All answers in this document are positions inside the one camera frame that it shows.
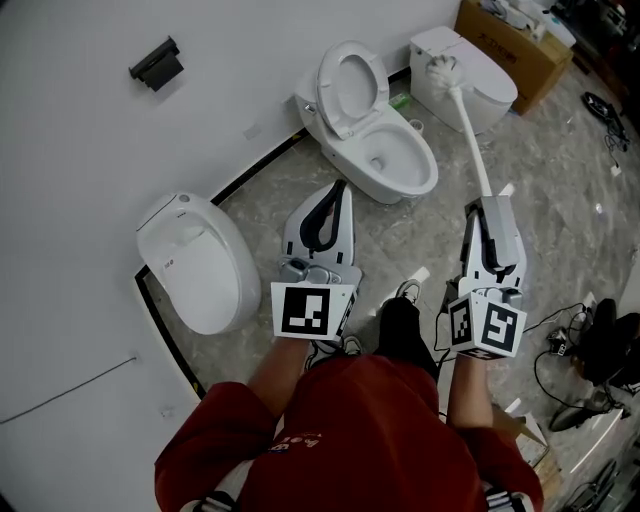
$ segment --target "black bracket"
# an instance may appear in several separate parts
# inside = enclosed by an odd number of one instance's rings
[[[176,42],[169,37],[133,68],[129,68],[131,78],[144,82],[154,92],[158,91],[184,69],[176,59],[179,53]]]

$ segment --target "toilet seat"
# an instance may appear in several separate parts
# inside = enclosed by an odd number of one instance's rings
[[[342,140],[372,123],[389,101],[382,60],[357,41],[327,50],[316,85],[322,117]]]
[[[222,332],[233,321],[240,297],[236,268],[210,231],[179,247],[164,269],[176,313],[192,330]]]

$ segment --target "toilet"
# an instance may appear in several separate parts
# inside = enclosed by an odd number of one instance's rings
[[[194,194],[158,199],[136,230],[142,259],[191,330],[242,327],[260,305],[260,278],[244,238],[220,208]]]
[[[463,101],[473,131],[478,134],[504,117],[518,97],[511,77],[481,50],[449,27],[437,27],[411,38],[411,96],[422,103],[442,122],[462,132],[462,121],[453,100],[432,94],[426,67],[432,57],[455,57],[464,69],[469,90]]]
[[[331,47],[295,91],[302,121],[322,153],[376,201],[428,193],[438,168],[428,144],[389,105],[387,71],[357,41]]]

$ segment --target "toilet brush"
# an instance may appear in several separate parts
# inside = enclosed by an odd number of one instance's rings
[[[470,88],[470,85],[465,80],[462,65],[455,57],[438,55],[429,61],[426,72],[432,84],[432,94],[441,100],[444,100],[448,94],[456,104],[464,128],[464,134],[473,155],[473,164],[478,177],[478,183],[480,184],[480,191],[483,196],[491,196],[491,186],[489,185],[487,171],[484,168],[482,156],[480,155],[478,141],[476,141],[471,121],[469,120],[467,110],[462,100],[462,91]]]

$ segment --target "white wall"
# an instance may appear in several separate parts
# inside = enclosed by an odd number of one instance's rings
[[[458,0],[8,0],[0,8],[0,491],[19,511],[150,510],[152,463],[195,402],[131,291],[160,194],[211,197],[299,128],[286,103],[332,43],[405,63]],[[171,35],[185,71],[127,68]],[[258,124],[247,141],[243,132]],[[160,410],[175,408],[163,418]]]

